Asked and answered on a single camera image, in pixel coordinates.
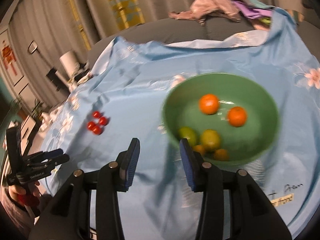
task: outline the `yellow curtain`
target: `yellow curtain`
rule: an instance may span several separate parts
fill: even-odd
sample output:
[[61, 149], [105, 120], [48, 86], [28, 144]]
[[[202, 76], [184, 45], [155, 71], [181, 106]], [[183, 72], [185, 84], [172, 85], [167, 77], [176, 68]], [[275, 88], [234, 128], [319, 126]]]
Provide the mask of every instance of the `yellow curtain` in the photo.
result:
[[109, 0], [119, 30], [145, 23], [138, 0]]

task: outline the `white cylinder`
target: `white cylinder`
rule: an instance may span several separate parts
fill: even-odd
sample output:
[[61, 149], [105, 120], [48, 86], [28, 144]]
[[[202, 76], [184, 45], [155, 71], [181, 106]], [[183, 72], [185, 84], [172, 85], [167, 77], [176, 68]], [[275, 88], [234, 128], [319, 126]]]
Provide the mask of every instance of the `white cylinder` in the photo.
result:
[[80, 66], [76, 55], [73, 53], [72, 50], [68, 51], [66, 54], [60, 57], [60, 62], [63, 65], [64, 69], [66, 70], [69, 78], [72, 78], [72, 75]]

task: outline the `metal screw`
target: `metal screw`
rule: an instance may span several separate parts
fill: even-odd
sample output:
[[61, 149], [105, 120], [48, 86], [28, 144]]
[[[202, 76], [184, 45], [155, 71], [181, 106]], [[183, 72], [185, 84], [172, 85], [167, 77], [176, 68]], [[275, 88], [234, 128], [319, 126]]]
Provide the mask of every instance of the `metal screw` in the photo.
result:
[[240, 176], [246, 176], [248, 174], [246, 170], [242, 170], [242, 169], [239, 170], [238, 173]]
[[82, 175], [82, 173], [83, 173], [83, 171], [81, 171], [81, 170], [75, 170], [75, 171], [73, 172], [73, 175], [74, 175], [75, 177], [79, 177], [80, 175]]
[[117, 162], [111, 162], [111, 163], [109, 163], [109, 167], [114, 169], [114, 168], [118, 167], [118, 163]]
[[211, 163], [209, 163], [209, 162], [204, 162], [204, 163], [202, 163], [202, 167], [204, 167], [205, 169], [209, 169], [209, 168], [211, 168]]

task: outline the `green lime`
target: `green lime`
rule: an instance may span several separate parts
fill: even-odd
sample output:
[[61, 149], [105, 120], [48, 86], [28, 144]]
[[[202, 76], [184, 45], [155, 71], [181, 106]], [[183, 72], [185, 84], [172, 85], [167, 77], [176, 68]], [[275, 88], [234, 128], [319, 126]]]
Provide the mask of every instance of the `green lime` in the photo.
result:
[[178, 130], [178, 133], [179, 133], [180, 139], [186, 138], [191, 147], [193, 147], [193, 146], [195, 146], [197, 144], [197, 134], [190, 127], [187, 127], [187, 126], [181, 127]]
[[212, 129], [204, 130], [200, 136], [200, 143], [208, 152], [212, 152], [220, 148], [220, 135], [217, 133], [217, 131]]

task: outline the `cherry tomato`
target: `cherry tomato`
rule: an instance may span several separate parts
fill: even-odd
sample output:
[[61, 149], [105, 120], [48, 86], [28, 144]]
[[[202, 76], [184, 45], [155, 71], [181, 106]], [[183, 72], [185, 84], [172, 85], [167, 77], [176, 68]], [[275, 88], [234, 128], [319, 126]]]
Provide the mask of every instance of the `cherry tomato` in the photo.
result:
[[92, 113], [92, 116], [94, 117], [94, 118], [100, 118], [101, 117], [101, 114], [100, 114], [100, 112], [99, 111], [94, 111], [93, 113]]
[[107, 125], [108, 123], [109, 123], [109, 118], [107, 118], [105, 116], [100, 117], [100, 119], [99, 119], [100, 125]]
[[97, 124], [96, 124], [95, 122], [90, 121], [90, 122], [87, 123], [87, 129], [90, 130], [90, 131], [92, 131], [93, 128], [94, 128], [96, 125], [97, 125]]
[[99, 134], [101, 134], [102, 129], [101, 129], [98, 125], [96, 125], [96, 126], [93, 128], [92, 131], [93, 131], [94, 134], [99, 135]]

